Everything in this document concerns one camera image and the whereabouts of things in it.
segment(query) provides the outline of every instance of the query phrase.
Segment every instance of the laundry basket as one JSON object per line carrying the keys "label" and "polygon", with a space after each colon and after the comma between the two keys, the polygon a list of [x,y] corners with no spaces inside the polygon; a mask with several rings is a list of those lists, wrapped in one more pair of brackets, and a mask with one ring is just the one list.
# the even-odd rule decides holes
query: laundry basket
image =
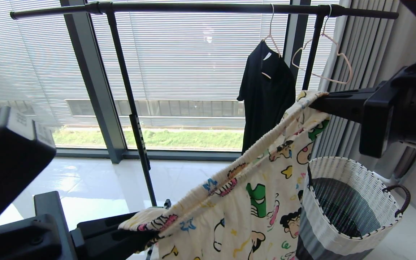
{"label": "laundry basket", "polygon": [[[405,187],[386,187],[372,171],[343,157],[310,161],[305,184],[297,260],[363,259],[401,220],[410,202]],[[396,187],[406,192],[401,208],[390,194]]]}

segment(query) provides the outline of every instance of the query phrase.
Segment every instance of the green lawn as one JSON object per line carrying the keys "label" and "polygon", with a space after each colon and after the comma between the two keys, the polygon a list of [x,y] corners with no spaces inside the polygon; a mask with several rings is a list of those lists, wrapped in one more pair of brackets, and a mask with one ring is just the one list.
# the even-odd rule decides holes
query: green lawn
{"label": "green lawn", "polygon": [[[233,130],[143,130],[146,147],[202,150],[241,150],[243,132]],[[129,148],[135,148],[133,132],[124,131]],[[105,147],[99,130],[60,129],[53,132],[58,147]]]}

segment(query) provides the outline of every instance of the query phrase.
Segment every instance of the white tile floor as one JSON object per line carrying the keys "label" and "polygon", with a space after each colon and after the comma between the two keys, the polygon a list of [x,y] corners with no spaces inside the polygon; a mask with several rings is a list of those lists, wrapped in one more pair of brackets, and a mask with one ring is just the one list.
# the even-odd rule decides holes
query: white tile floor
{"label": "white tile floor", "polygon": [[[226,167],[224,162],[152,161],[151,177],[159,205],[174,203]],[[140,161],[55,158],[0,216],[0,225],[33,217],[33,195],[59,191],[70,230],[78,222],[139,211],[151,205]],[[132,255],[132,260],[145,255]],[[409,207],[368,260],[416,260],[416,209]]]}

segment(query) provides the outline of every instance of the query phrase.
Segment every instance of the hanger hook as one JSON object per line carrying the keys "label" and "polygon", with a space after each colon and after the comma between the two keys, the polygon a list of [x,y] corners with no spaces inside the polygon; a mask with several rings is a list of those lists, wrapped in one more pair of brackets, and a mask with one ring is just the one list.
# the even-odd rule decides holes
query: hanger hook
{"label": "hanger hook", "polygon": [[272,5],[272,18],[270,19],[270,23],[269,23],[269,35],[272,35],[272,20],[274,20],[274,4],[271,3],[270,5]]}
{"label": "hanger hook", "polygon": [[324,35],[325,34],[325,27],[327,26],[327,21],[328,21],[328,18],[330,17],[330,15],[332,15],[332,5],[328,5],[329,7],[330,7],[330,13],[328,14],[328,16],[327,16],[327,19],[325,20],[325,23],[324,23],[324,27],[323,27],[323,29],[322,29],[322,34]]}

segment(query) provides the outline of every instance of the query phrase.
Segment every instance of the black t-shirt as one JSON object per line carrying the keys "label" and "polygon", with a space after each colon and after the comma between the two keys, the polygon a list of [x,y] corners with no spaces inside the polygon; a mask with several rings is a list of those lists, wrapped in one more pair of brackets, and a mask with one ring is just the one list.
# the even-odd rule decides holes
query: black t-shirt
{"label": "black t-shirt", "polygon": [[279,54],[261,41],[248,56],[237,97],[245,103],[242,154],[280,122],[285,110],[293,105],[295,96],[295,79],[290,68]]}

